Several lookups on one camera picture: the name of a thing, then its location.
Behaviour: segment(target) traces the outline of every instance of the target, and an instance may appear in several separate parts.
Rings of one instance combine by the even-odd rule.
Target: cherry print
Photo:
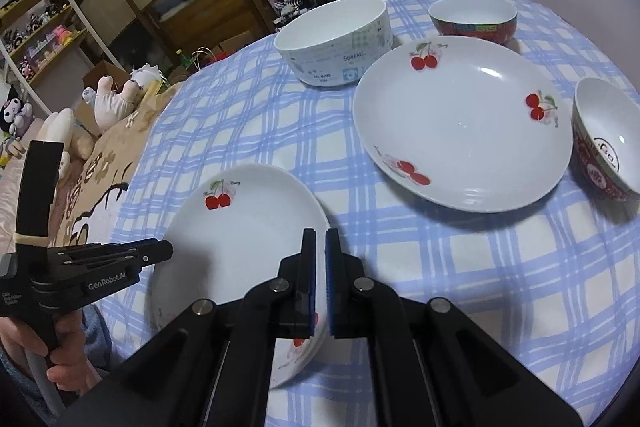
[[[418,185],[429,185],[431,183],[431,180],[428,179],[427,176],[425,176],[424,174],[419,174],[418,172],[413,172],[410,176],[409,176],[414,182],[416,182]]]
[[[215,196],[207,196],[204,200],[204,204],[209,210],[213,210],[214,208],[218,208],[220,206],[220,201]]]
[[[411,59],[411,66],[416,71],[424,69],[424,60],[421,57],[413,57]]]
[[[406,172],[407,174],[413,174],[415,172],[415,167],[409,162],[399,161],[396,165],[398,165],[398,168],[402,172]]]
[[[541,107],[534,107],[531,109],[531,118],[533,120],[542,120],[545,118],[545,110]]]
[[[231,197],[223,193],[218,196],[218,201],[220,202],[220,206],[229,206],[231,204]]]
[[[527,98],[524,99],[524,102],[532,109],[535,109],[540,105],[540,97],[532,92]]]
[[[424,57],[424,65],[433,70],[438,65],[438,59],[434,55]]]

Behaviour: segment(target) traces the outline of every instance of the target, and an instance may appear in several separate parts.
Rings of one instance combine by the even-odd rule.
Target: white plate
[[[391,179],[471,212],[539,200],[572,151],[569,111],[551,81],[507,48],[468,37],[410,42],[384,55],[356,88],[353,119]]]
[[[222,304],[277,277],[280,260],[300,251],[304,228],[316,230],[318,322],[315,336],[302,345],[276,341],[271,387],[292,378],[315,355],[328,330],[324,279],[328,222],[314,195],[287,171],[241,165],[220,172],[191,195],[164,235],[174,246],[174,255],[154,270],[151,306],[158,327],[199,298]]]

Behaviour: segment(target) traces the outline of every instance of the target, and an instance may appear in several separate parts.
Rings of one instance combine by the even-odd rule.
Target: bowl rim
[[[306,13],[303,13],[300,17],[297,17],[296,19],[293,19],[289,24],[287,24],[286,26],[284,26],[284,28],[283,28],[283,29],[281,29],[281,30],[277,33],[276,38],[275,38],[275,39],[273,39],[273,45],[274,45],[274,47],[275,47],[279,52],[280,52],[280,51],[283,51],[283,52],[297,52],[297,51],[302,51],[302,50],[311,50],[311,49],[315,48],[316,46],[324,46],[325,44],[329,44],[329,43],[331,43],[331,42],[335,42],[335,41],[337,41],[338,39],[341,39],[341,38],[343,38],[343,37],[346,37],[346,36],[348,36],[348,35],[351,35],[352,33],[355,33],[355,32],[357,32],[357,31],[359,31],[359,30],[363,29],[365,26],[367,26],[367,25],[371,24],[373,21],[377,20],[380,16],[382,16],[386,11],[388,11],[388,5],[387,5],[387,3],[386,3],[386,1],[385,1],[385,0],[376,0],[376,1],[380,1],[380,2],[382,2],[382,4],[380,5],[382,9],[381,9],[381,10],[380,10],[380,12],[378,13],[378,15],[376,15],[375,17],[373,17],[373,19],[371,19],[369,22],[364,23],[363,25],[361,25],[361,26],[359,26],[359,27],[357,27],[357,28],[354,28],[353,30],[350,30],[350,31],[348,31],[348,32],[346,32],[346,33],[341,33],[340,35],[335,36],[334,38],[329,39],[329,40],[327,40],[327,41],[322,41],[322,42],[318,42],[317,44],[312,44],[311,46],[299,46],[299,47],[297,47],[297,48],[283,48],[283,47],[278,47],[278,38],[283,34],[283,32],[285,32],[285,31],[287,30],[287,27],[290,27],[291,25],[296,24],[296,23],[297,23],[297,24],[300,24],[300,23],[298,23],[298,21],[302,20],[302,19],[303,19],[306,15],[308,15],[309,13],[312,13],[312,12],[314,12],[315,10],[318,10],[318,9],[322,9],[322,8],[324,8],[325,6],[330,6],[330,5],[334,4],[334,3],[346,3],[346,2],[354,2],[354,1],[358,1],[358,0],[336,0],[336,1],[331,1],[331,2],[328,2],[328,3],[326,3],[326,4],[322,4],[321,6],[317,6],[317,7],[313,8],[313,9],[309,10],[309,11],[308,11],[308,12],[306,12]]]
[[[488,26],[488,25],[493,26],[493,25],[498,25],[498,24],[506,24],[506,23],[509,23],[509,22],[513,21],[515,18],[518,17],[518,7],[516,6],[516,3],[514,3],[514,1],[512,1],[512,0],[499,0],[499,1],[503,1],[503,2],[505,2],[507,4],[509,4],[513,8],[514,13],[513,13],[513,16],[509,17],[508,19],[500,20],[498,22],[483,23],[483,24],[469,24],[469,23],[463,23],[463,22],[460,22],[460,21],[450,21],[450,20],[446,20],[446,19],[441,19],[439,17],[436,17],[436,16],[432,15],[431,9],[434,6],[437,6],[438,4],[446,4],[447,1],[450,1],[450,0],[437,0],[435,3],[430,4],[429,5],[429,9],[428,9],[429,17],[431,17],[431,19],[439,21],[439,22],[447,22],[447,23],[450,23],[450,24],[464,24],[465,26]]]
[[[623,98],[626,98],[628,102],[633,105],[634,107],[633,111],[638,114],[638,119],[640,120],[640,107],[638,107],[636,105],[636,102],[634,102],[631,99],[631,97],[629,97],[629,95],[627,95],[626,92],[624,92],[622,89],[619,89],[613,84],[611,84],[610,82],[607,82],[602,78],[597,78],[596,76],[587,76],[585,78],[582,78],[580,79],[580,81],[578,81],[577,86],[575,86],[575,92],[574,92],[574,107],[575,107],[575,113],[576,113],[575,117],[580,123],[580,126],[582,127],[582,129],[584,129],[586,137],[589,140],[591,140],[592,143],[593,143],[593,134],[589,131],[587,125],[584,123],[584,118],[582,117],[582,115],[584,115],[584,110],[580,108],[580,102],[578,101],[578,90],[580,89],[580,86],[585,86],[585,84],[583,83],[585,80],[588,80],[590,82],[596,81],[596,82],[603,83],[607,86],[607,89],[614,90],[615,92],[617,92],[618,95],[621,95]],[[608,162],[603,161],[602,164],[606,166],[607,174],[609,175],[610,178],[613,178],[614,180],[619,181],[622,185],[624,185],[623,188],[628,188],[628,190],[630,190],[634,194],[640,195],[640,184],[631,184],[627,178],[620,175],[619,172],[615,171]]]

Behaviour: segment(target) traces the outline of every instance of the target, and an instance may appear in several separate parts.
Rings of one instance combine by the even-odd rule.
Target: round table
[[[435,35],[427,13],[434,1],[388,1],[395,35]],[[566,103],[585,76],[638,100],[592,42],[551,10],[514,1],[512,48],[555,82]],[[514,212],[467,214],[421,200],[361,146],[351,118],[355,86],[306,87],[273,37],[184,84],[156,121],[112,240],[160,238],[201,181],[239,162],[274,164],[316,195],[343,250],[360,256],[369,274],[404,297],[446,296],[592,422],[640,355],[638,208],[592,200],[571,170],[550,195]],[[153,333],[148,276],[100,303],[118,355]],[[267,425],[374,424],[364,341],[327,340],[298,377],[270,394]]]

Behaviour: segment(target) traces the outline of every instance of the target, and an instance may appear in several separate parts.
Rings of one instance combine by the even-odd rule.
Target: cardboard box
[[[222,48],[222,51],[224,51],[225,53],[232,55],[236,51],[241,50],[242,48],[244,48],[245,46],[248,46],[252,42],[255,42],[255,38],[252,35],[252,33],[249,30],[247,30],[245,32],[242,32],[236,35],[235,37],[231,37],[226,41],[220,42],[220,48]]]
[[[103,60],[98,62],[93,70],[82,77],[82,83],[84,87],[93,87],[95,90],[98,90],[98,80],[105,74],[110,74],[113,77],[114,89],[118,92],[122,90],[122,86],[124,86],[124,83],[127,82],[131,76],[127,71],[121,70],[110,62]]]

